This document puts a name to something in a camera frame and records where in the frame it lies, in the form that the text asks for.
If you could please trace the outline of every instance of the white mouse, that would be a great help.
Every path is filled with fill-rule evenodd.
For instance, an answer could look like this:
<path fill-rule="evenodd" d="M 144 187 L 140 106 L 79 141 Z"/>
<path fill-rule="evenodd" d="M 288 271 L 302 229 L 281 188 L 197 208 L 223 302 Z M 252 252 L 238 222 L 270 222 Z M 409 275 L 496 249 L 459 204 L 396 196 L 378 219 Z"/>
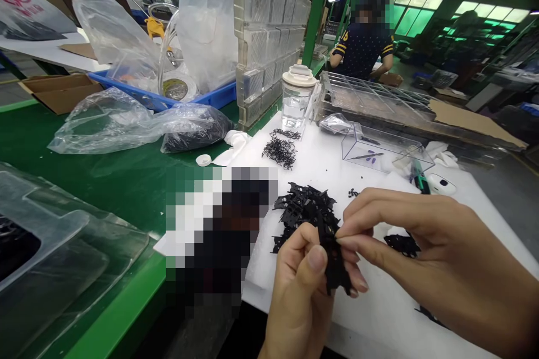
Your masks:
<path fill-rule="evenodd" d="M 449 196 L 456 192 L 456 186 L 438 174 L 430 174 L 427 183 L 433 194 Z"/>

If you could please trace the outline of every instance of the worker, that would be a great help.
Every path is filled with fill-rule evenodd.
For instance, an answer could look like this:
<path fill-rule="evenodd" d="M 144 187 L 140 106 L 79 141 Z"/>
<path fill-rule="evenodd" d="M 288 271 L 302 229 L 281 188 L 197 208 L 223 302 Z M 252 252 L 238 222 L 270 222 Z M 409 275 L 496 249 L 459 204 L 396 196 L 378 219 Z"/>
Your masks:
<path fill-rule="evenodd" d="M 406 229 L 421 248 L 418 258 L 374 239 L 381 222 Z M 501 358 L 539 357 L 539 281 L 467 206 L 446 196 L 370 188 L 345 209 L 336 237 L 352 297 L 369 290 L 359 253 L 462 338 Z M 260 359 L 320 357 L 334 305 L 326 265 L 317 230 L 303 223 L 277 255 Z"/>
<path fill-rule="evenodd" d="M 335 73 L 377 80 L 393 67 L 393 36 L 382 17 L 383 6 L 379 0 L 366 0 L 356 7 L 359 8 L 356 22 L 348 26 L 333 50 L 330 65 Z M 372 71 L 378 56 L 382 58 L 382 66 Z"/>

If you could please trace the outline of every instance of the fingernail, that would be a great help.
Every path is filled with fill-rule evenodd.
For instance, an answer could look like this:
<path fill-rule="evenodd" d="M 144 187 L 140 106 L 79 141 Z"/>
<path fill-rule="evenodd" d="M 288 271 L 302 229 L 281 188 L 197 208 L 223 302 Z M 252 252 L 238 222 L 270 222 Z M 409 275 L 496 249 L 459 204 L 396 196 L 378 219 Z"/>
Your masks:
<path fill-rule="evenodd" d="M 321 245 L 315 245 L 307 255 L 307 262 L 310 268 L 316 272 L 321 272 L 326 266 L 326 251 Z"/>
<path fill-rule="evenodd" d="M 358 282 L 361 286 L 363 286 L 365 288 L 365 291 L 368 291 L 369 290 L 369 285 L 367 284 L 367 282 L 365 282 L 364 280 L 362 279 L 358 279 Z"/>
<path fill-rule="evenodd" d="M 350 237 L 338 238 L 337 242 L 343 247 L 348 248 L 349 250 L 357 251 L 358 249 L 355 242 L 351 240 Z"/>

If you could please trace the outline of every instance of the white jar lid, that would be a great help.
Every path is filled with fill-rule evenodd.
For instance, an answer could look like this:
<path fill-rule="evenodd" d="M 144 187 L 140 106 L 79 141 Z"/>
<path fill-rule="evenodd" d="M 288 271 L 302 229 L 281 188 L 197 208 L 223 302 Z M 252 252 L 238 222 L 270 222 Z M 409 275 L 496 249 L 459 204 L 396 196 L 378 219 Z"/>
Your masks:
<path fill-rule="evenodd" d="M 293 86 L 313 88 L 317 83 L 313 76 L 313 72 L 303 65 L 293 65 L 288 69 L 288 72 L 282 74 L 282 79 Z"/>
<path fill-rule="evenodd" d="M 209 156 L 209 154 L 201 154 L 196 158 L 195 161 L 199 166 L 206 167 L 211 164 L 212 158 Z"/>

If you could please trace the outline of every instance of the pixelated blur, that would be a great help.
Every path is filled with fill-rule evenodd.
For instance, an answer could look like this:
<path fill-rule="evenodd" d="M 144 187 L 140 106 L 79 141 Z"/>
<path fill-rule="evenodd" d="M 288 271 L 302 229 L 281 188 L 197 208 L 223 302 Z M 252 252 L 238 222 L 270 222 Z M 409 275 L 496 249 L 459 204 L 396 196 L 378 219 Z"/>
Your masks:
<path fill-rule="evenodd" d="M 185 316 L 241 304 L 242 283 L 260 224 L 277 197 L 274 168 L 178 168 L 168 179 L 167 299 Z"/>
<path fill-rule="evenodd" d="M 393 0 L 350 0 L 352 22 L 363 24 L 384 23 L 390 29 Z"/>

